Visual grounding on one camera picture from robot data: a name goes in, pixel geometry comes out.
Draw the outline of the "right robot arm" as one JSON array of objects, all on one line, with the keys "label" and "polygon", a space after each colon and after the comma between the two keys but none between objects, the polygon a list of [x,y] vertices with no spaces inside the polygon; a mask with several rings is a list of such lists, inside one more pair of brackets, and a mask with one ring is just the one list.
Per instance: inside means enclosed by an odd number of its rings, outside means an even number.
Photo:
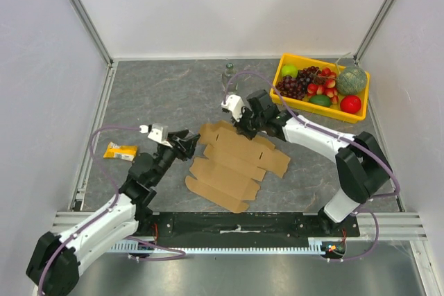
[{"label": "right robot arm", "polygon": [[319,231],[333,236],[343,221],[369,201],[389,181],[391,167],[378,142],[368,132],[358,135],[334,131],[291,111],[280,110],[264,90],[244,101],[225,97],[221,107],[231,115],[237,133],[254,139],[260,132],[284,142],[303,146],[336,165],[340,187],[318,212]]}]

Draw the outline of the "brown cardboard box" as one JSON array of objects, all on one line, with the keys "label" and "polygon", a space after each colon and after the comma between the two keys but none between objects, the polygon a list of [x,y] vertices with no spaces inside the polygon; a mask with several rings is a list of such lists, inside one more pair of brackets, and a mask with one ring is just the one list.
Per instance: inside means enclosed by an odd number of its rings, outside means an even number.
[{"label": "brown cardboard box", "polygon": [[191,192],[234,214],[249,208],[267,172],[282,178],[291,161],[270,140],[249,140],[226,121],[205,123],[198,133],[205,149],[202,157],[194,158],[185,184]]}]

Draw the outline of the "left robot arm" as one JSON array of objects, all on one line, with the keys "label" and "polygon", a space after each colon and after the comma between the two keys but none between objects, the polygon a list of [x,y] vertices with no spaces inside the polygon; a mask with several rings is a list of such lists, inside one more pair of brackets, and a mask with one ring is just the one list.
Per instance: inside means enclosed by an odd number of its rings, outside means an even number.
[{"label": "left robot arm", "polygon": [[80,276],[116,242],[152,228],[148,205],[155,187],[175,160],[194,156],[200,139],[188,129],[169,132],[159,124],[142,125],[139,132],[157,145],[156,151],[135,155],[125,182],[115,188],[111,199],[81,223],[38,238],[26,269],[38,295],[68,295]]}]

